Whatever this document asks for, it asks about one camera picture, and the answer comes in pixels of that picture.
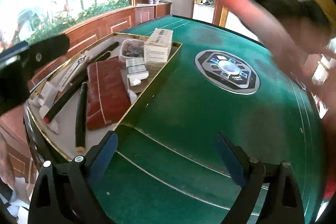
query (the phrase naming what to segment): wooden cabinet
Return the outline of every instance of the wooden cabinet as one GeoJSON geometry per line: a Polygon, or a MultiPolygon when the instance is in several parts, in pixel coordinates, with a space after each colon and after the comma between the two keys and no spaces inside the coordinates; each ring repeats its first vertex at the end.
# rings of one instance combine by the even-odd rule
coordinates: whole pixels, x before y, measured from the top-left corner
{"type": "Polygon", "coordinates": [[[144,6],[135,8],[135,24],[141,24],[154,19],[154,6],[144,6]]]}
{"type": "Polygon", "coordinates": [[[120,32],[132,26],[131,16],[123,17],[116,21],[112,21],[110,24],[107,24],[106,26],[109,34],[114,32],[120,32]]]}
{"type": "Polygon", "coordinates": [[[155,18],[170,15],[170,8],[170,2],[155,6],[155,18]]]}

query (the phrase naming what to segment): white box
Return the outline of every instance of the white box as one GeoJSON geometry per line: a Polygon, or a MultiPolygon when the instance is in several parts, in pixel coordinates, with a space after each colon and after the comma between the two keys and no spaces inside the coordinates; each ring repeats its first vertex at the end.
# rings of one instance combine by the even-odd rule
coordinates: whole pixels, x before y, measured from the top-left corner
{"type": "Polygon", "coordinates": [[[149,72],[146,69],[142,57],[126,59],[126,69],[128,88],[140,85],[142,82],[141,80],[147,79],[149,76],[149,72]]]}
{"type": "Polygon", "coordinates": [[[156,29],[143,45],[145,62],[166,63],[172,38],[172,30],[156,29]]]}

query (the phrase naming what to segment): human hand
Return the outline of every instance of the human hand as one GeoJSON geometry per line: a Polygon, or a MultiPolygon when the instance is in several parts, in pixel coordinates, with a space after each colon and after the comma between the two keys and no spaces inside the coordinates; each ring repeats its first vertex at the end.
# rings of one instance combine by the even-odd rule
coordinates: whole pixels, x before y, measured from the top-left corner
{"type": "Polygon", "coordinates": [[[9,159],[7,142],[0,133],[0,179],[12,190],[15,190],[15,176],[13,165],[9,159]]]}

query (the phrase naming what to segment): finger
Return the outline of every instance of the finger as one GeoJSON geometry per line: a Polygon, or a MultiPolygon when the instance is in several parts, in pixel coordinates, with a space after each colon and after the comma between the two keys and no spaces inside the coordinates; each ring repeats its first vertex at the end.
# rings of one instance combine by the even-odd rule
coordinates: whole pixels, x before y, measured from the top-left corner
{"type": "Polygon", "coordinates": [[[322,54],[324,55],[327,55],[328,57],[331,57],[333,59],[336,59],[336,54],[334,54],[331,50],[327,49],[327,48],[324,48],[322,51],[321,51],[322,54]]]}
{"type": "Polygon", "coordinates": [[[13,170],[8,173],[7,185],[14,191],[15,190],[15,175],[13,170]]]}
{"type": "Polygon", "coordinates": [[[7,172],[6,171],[2,171],[0,173],[0,179],[2,180],[3,183],[7,184],[7,172]]]}

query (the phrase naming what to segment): button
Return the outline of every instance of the button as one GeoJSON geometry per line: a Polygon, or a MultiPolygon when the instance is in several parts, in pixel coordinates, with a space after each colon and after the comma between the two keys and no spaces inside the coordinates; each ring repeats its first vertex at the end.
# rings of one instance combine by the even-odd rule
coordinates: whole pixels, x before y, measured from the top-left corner
{"type": "Polygon", "coordinates": [[[241,71],[240,72],[240,75],[242,76],[242,77],[245,77],[245,78],[247,78],[248,77],[248,74],[246,74],[245,72],[243,72],[243,71],[241,71]]]}
{"type": "Polygon", "coordinates": [[[222,56],[222,55],[217,55],[217,58],[219,60],[227,60],[227,58],[225,56],[222,56]]]}
{"type": "Polygon", "coordinates": [[[210,61],[218,63],[219,60],[215,59],[215,58],[211,58],[210,61]]]}

